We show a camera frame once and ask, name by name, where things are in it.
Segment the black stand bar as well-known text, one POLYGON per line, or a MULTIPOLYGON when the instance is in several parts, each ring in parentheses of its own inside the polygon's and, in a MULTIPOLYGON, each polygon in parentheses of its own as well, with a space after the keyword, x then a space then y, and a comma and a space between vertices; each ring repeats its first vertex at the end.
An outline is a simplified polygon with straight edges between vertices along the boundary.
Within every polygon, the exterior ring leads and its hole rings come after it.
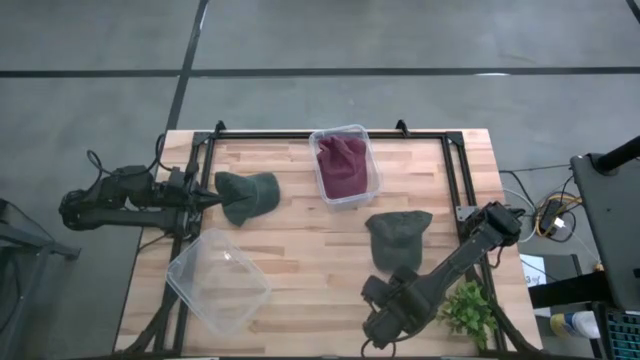
POLYGON ((566 280, 528 288, 534 308, 545 308, 574 303, 604 302, 614 304, 604 272, 593 272, 566 280))

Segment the black power adapter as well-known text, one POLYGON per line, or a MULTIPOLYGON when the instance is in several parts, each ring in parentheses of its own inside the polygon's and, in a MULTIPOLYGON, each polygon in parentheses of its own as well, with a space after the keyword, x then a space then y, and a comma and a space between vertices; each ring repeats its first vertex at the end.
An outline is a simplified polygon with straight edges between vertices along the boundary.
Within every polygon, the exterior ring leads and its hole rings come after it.
POLYGON ((559 199, 551 199, 543 206, 538 224, 538 229, 541 233, 552 228, 555 218, 557 217, 557 213, 562 206, 563 203, 559 199))

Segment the green plant white pot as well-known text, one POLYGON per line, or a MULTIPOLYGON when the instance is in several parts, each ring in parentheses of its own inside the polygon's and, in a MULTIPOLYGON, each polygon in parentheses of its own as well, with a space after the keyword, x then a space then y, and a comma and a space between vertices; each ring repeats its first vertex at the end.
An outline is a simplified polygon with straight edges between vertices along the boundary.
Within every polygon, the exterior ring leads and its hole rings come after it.
POLYGON ((436 320, 445 323, 451 333, 466 335, 484 350, 488 346, 488 333, 497 329, 497 321, 482 290, 476 281, 459 284, 445 297, 436 320))

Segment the black pole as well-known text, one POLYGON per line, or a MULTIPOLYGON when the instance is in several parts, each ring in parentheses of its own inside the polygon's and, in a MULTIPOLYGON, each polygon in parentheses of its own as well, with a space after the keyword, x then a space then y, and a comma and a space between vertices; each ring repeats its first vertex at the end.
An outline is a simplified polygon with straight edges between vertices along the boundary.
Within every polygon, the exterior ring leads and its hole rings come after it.
POLYGON ((620 166, 637 157, 640 157, 640 135, 606 154, 592 155, 591 160, 598 172, 609 174, 616 172, 620 166))

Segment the black aluminium table frame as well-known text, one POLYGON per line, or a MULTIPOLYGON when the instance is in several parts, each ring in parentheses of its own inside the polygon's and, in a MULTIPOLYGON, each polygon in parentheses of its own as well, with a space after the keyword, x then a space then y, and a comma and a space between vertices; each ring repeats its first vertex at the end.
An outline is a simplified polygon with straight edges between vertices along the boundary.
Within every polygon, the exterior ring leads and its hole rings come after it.
POLYGON ((455 209, 503 198, 489 134, 484 129, 373 130, 381 190, 373 200, 332 210, 322 200, 306 130, 224 130, 212 169, 240 175, 271 172, 281 202, 271 213, 232 226, 219 208, 203 225, 216 228, 262 270, 272 292, 238 331, 219 336, 176 303, 147 346, 162 356, 377 358, 362 325, 361 297, 375 273, 366 220, 373 214, 424 210, 434 216, 423 245, 424 270, 458 245, 455 209))

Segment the white yellow bottle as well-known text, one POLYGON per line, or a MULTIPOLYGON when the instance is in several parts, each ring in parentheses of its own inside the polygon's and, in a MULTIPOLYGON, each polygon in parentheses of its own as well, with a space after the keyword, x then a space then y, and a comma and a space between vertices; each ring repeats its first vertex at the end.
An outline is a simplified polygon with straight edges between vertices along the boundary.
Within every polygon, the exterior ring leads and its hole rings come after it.
POLYGON ((593 311, 558 313, 551 316, 549 325, 560 337, 599 339, 600 331, 593 311))

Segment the white paper sheet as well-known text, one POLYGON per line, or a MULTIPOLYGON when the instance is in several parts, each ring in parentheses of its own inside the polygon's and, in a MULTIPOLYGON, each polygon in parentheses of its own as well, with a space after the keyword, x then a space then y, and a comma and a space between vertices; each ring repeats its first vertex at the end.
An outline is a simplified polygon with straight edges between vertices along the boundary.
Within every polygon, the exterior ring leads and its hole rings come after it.
POLYGON ((521 254, 520 261, 528 287, 545 285, 547 283, 543 257, 521 254))

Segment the clear plastic bin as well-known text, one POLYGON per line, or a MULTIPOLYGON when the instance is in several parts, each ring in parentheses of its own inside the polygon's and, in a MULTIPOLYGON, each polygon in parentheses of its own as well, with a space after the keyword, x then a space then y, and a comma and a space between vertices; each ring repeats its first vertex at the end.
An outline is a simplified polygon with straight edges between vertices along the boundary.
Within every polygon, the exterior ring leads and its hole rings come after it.
POLYGON ((270 298, 265 274, 218 229, 188 245, 168 266, 166 283, 216 335, 240 331, 270 298))
POLYGON ((311 133, 309 136, 309 146, 311 148, 312 153, 312 163, 314 165, 314 169, 316 172, 317 184, 320 191, 320 196, 322 200, 325 202, 327 207, 331 211, 341 211, 352 208, 357 208, 366 205, 371 202, 373 198, 380 192, 382 187, 381 175, 379 173, 379 168, 377 166, 373 148, 371 145, 370 137, 366 131, 366 129, 359 124, 350 124, 335 128, 317 130, 311 133), (319 145, 318 142, 325 137, 329 136, 346 136, 346 137, 357 137, 363 140, 367 145, 367 172, 368 172, 368 186, 367 191, 365 193, 340 198, 340 199, 329 199, 326 196, 323 181, 320 173, 320 168, 317 161, 317 155, 319 153, 319 145))

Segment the maroon corduroy cap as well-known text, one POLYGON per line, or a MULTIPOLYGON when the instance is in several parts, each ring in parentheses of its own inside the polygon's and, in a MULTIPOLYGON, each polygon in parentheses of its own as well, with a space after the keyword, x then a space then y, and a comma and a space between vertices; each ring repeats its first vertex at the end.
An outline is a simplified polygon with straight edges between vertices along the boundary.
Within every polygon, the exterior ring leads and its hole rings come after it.
POLYGON ((336 136, 322 138, 319 142, 318 163, 324 167, 340 166, 346 162, 348 148, 343 139, 336 136))
POLYGON ((340 199, 359 195, 367 191, 367 145, 357 137, 336 136, 344 140, 348 150, 346 162, 340 166, 319 165, 326 196, 340 199))

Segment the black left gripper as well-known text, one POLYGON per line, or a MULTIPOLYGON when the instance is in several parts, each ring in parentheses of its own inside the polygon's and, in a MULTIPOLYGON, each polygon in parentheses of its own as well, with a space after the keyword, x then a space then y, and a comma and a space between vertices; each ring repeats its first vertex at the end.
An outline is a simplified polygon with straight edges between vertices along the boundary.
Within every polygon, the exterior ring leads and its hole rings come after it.
POLYGON ((181 184, 174 182, 167 183, 168 207, 179 208, 188 212, 196 213, 197 211, 204 211, 220 203, 221 196, 219 194, 201 187, 194 189, 194 184, 192 182, 181 184), (195 202, 194 195, 205 200, 197 200, 195 202))

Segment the dark green cap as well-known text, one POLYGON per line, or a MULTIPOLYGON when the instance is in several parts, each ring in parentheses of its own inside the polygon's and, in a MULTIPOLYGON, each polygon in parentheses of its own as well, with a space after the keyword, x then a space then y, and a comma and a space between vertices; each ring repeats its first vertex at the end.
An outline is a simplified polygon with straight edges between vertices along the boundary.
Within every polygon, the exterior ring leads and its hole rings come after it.
POLYGON ((365 226, 375 267, 385 273, 400 267, 417 271, 422 264, 423 235, 432 219, 431 213, 421 210, 372 215, 365 226))
POLYGON ((275 210, 280 203, 280 186, 271 172, 249 176, 217 172, 214 184, 222 198, 225 217, 237 227, 242 227, 250 218, 275 210))

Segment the black keyboard teal keys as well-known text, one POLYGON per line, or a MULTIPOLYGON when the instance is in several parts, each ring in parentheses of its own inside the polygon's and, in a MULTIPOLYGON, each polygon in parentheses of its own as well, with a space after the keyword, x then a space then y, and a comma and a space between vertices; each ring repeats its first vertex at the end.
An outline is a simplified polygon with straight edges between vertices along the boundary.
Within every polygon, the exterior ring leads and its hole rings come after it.
POLYGON ((603 340, 611 360, 640 360, 640 312, 607 309, 603 340))

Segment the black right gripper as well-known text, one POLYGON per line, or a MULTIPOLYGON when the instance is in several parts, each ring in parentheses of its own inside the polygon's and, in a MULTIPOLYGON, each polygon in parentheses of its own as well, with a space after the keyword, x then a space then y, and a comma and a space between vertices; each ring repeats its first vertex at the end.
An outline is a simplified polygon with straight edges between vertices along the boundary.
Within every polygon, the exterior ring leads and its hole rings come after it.
POLYGON ((371 307, 362 327, 375 348, 404 341, 420 333, 436 317, 440 302, 440 280, 434 272, 418 275, 399 268, 388 282, 371 275, 361 295, 371 307))

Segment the grey laptop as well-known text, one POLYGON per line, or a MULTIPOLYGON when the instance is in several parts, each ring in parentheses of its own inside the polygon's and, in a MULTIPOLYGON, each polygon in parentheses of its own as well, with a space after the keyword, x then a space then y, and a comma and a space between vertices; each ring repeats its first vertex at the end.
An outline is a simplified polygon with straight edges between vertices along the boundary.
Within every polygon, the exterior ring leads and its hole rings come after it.
POLYGON ((570 160, 613 302, 640 311, 640 161, 605 176, 591 159, 570 160))

